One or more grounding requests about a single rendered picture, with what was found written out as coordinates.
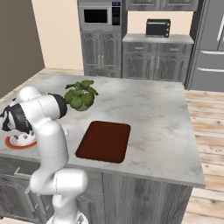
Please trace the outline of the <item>grey fridge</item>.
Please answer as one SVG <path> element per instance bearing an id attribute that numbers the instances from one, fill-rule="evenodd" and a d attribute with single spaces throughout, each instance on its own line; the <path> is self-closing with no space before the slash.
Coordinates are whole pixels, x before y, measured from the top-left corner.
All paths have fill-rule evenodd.
<path id="1" fill-rule="evenodd" d="M 199 0 L 190 36 L 194 45 L 185 88 L 224 92 L 224 0 Z"/>

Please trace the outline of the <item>silver microwave oven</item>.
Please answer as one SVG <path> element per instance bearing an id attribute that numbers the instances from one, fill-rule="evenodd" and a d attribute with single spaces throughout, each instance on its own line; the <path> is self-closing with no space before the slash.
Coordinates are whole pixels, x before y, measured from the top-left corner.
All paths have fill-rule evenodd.
<path id="1" fill-rule="evenodd" d="M 89 26 L 119 26 L 121 22 L 120 1 L 81 1 L 78 2 L 80 26 L 82 29 Z"/>

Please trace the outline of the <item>black toaster oven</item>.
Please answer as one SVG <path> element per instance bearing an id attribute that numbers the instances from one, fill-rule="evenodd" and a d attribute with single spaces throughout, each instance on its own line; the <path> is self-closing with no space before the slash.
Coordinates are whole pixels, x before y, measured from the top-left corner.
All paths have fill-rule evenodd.
<path id="1" fill-rule="evenodd" d="M 170 19 L 151 19 L 146 21 L 146 37 L 168 38 L 170 35 L 171 20 Z"/>

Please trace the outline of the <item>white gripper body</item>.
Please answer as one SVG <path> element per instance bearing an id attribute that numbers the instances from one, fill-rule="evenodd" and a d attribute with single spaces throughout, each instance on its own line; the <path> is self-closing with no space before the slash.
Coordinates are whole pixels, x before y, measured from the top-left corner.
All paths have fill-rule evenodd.
<path id="1" fill-rule="evenodd" d="M 11 143 L 15 146 L 27 146 L 36 142 L 34 135 L 28 135 L 26 133 L 11 138 Z"/>

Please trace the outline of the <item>grey tall cupboard run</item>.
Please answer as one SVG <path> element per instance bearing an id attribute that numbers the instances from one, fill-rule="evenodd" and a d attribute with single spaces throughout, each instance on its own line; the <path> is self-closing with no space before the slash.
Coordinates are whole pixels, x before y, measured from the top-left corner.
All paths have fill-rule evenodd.
<path id="1" fill-rule="evenodd" d="M 122 34 L 115 31 L 81 31 L 86 76 L 122 77 Z"/>

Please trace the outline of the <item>green potted plant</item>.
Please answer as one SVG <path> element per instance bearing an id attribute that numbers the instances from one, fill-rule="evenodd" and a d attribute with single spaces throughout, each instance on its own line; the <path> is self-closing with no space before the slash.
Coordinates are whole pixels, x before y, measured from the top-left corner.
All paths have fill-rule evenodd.
<path id="1" fill-rule="evenodd" d="M 95 101 L 98 92 L 92 88 L 93 80 L 76 81 L 74 84 L 67 84 L 65 93 L 66 104 L 77 111 L 89 109 Z"/>

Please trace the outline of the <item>grey base cupboard run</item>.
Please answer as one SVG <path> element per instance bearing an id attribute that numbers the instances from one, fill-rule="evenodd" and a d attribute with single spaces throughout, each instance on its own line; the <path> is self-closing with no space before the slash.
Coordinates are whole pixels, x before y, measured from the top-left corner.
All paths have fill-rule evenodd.
<path id="1" fill-rule="evenodd" d="M 123 78 L 185 83 L 193 47 L 189 35 L 147 38 L 142 33 L 128 33 L 122 42 Z"/>

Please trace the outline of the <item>orange plate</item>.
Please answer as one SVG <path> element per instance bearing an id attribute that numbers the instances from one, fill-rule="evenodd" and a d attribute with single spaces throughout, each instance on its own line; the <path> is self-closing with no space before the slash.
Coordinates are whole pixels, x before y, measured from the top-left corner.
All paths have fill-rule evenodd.
<path id="1" fill-rule="evenodd" d="M 7 136 L 7 137 L 5 138 L 5 145 L 6 145 L 8 148 L 13 149 L 13 150 L 23 150 L 23 149 L 28 149 L 28 148 L 31 148 L 31 147 L 33 147 L 33 146 L 35 146 L 35 145 L 37 144 L 37 140 L 36 140 L 35 143 L 32 143 L 32 144 L 27 145 L 27 146 L 15 146 L 15 145 L 13 145 L 13 144 L 11 143 L 11 138 L 12 138 L 12 137 L 13 137 L 13 136 Z"/>

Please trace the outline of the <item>grey island cupboard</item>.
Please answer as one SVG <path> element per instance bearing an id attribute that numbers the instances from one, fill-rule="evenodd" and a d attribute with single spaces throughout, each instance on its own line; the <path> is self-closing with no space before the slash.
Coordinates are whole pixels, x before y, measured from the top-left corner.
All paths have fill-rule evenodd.
<path id="1" fill-rule="evenodd" d="M 39 164 L 0 157 L 0 219 L 7 217 L 46 224 L 53 216 L 52 198 L 29 188 Z M 162 181 L 88 171 L 88 188 L 77 198 L 89 224 L 181 224 L 192 188 Z"/>

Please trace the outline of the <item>dark red tray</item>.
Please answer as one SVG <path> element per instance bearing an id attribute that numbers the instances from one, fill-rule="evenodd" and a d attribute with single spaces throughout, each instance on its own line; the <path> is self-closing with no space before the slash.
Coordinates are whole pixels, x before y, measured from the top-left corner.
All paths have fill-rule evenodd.
<path id="1" fill-rule="evenodd" d="M 92 121 L 75 152 L 75 156 L 120 164 L 125 158 L 129 137 L 129 124 Z"/>

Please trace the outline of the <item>grey wall cupboard run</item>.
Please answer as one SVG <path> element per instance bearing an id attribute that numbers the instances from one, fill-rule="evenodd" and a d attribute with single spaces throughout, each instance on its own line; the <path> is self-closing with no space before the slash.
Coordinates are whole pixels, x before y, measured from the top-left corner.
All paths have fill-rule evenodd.
<path id="1" fill-rule="evenodd" d="M 126 0 L 127 11 L 196 11 L 199 0 Z"/>

